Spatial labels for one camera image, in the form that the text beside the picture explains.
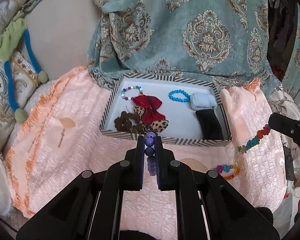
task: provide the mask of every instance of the green plush foot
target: green plush foot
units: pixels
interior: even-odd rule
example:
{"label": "green plush foot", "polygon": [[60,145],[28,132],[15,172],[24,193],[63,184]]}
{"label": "green plush foot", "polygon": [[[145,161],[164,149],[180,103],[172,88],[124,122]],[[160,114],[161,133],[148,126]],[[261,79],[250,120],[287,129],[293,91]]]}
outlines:
{"label": "green plush foot", "polygon": [[39,81],[44,84],[48,82],[48,75],[43,70],[38,74]]}
{"label": "green plush foot", "polygon": [[16,119],[16,121],[18,123],[23,123],[25,120],[28,119],[28,114],[25,110],[18,108],[15,112],[14,112],[14,118]]}

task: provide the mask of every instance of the black cable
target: black cable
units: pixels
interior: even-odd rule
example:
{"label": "black cable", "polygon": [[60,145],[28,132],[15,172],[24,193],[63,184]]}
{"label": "black cable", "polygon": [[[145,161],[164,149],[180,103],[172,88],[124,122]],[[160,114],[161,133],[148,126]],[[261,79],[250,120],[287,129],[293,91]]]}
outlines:
{"label": "black cable", "polygon": [[18,232],[18,230],[15,230],[11,225],[9,225],[6,221],[4,221],[1,217],[0,217],[0,222],[4,223],[7,227],[9,227],[12,231],[14,232]]}

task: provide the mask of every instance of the multicolored bead bracelet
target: multicolored bead bracelet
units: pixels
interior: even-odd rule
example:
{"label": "multicolored bead bracelet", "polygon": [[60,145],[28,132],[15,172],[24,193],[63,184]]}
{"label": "multicolored bead bracelet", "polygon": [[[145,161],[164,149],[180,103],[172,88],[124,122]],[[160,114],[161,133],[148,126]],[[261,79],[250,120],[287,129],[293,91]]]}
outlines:
{"label": "multicolored bead bracelet", "polygon": [[131,100],[133,97],[129,98],[129,97],[126,97],[124,95],[125,92],[127,92],[128,90],[131,90],[131,89],[138,89],[139,90],[139,96],[143,95],[143,92],[142,92],[142,88],[140,86],[133,86],[133,87],[127,87],[127,88],[124,88],[122,91],[121,91],[121,97],[124,99],[124,100]]}
{"label": "multicolored bead bracelet", "polygon": [[[249,149],[252,147],[258,145],[260,143],[260,140],[263,138],[264,135],[268,135],[271,131],[271,128],[268,124],[266,124],[263,129],[257,131],[257,135],[249,140],[246,145],[238,146],[236,149],[236,155],[240,156],[245,154]],[[223,164],[223,165],[218,165],[214,170],[221,174],[223,171],[226,173],[229,173],[232,169],[235,170],[235,172],[229,176],[223,177],[225,180],[230,180],[236,177],[240,173],[240,168],[238,167],[237,164],[234,165],[228,165],[228,164]]]}
{"label": "multicolored bead bracelet", "polygon": [[[173,94],[178,94],[178,93],[181,93],[183,94],[186,98],[185,99],[181,99],[181,98],[175,98],[173,97],[172,95]],[[176,102],[190,102],[190,96],[188,95],[188,93],[186,93],[184,90],[173,90],[169,93],[169,98],[172,100],[172,101],[176,101]]]}

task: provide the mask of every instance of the plush toy leg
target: plush toy leg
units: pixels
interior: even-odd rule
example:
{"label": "plush toy leg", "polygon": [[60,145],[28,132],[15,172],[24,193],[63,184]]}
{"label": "plush toy leg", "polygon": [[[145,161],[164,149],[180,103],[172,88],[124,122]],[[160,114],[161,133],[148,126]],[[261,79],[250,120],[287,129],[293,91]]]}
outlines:
{"label": "plush toy leg", "polygon": [[46,83],[48,81],[48,75],[40,68],[39,63],[33,54],[31,43],[30,43],[30,34],[28,29],[25,29],[23,35],[24,35],[24,42],[28,51],[30,61],[34,67],[34,70],[38,73],[38,79],[41,83]]}
{"label": "plush toy leg", "polygon": [[7,60],[4,63],[4,72],[8,78],[8,101],[11,109],[14,112],[14,117],[18,123],[23,123],[28,118],[28,114],[25,110],[19,108],[14,94],[14,84],[11,75],[10,62]]}

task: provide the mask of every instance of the light blue scrunchie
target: light blue scrunchie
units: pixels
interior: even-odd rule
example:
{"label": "light blue scrunchie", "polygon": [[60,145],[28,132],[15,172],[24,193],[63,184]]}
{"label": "light blue scrunchie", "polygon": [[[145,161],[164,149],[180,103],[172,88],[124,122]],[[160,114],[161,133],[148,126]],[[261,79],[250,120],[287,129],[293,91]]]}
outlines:
{"label": "light blue scrunchie", "polygon": [[190,96],[191,107],[193,110],[216,109],[218,104],[212,94],[193,93]]}

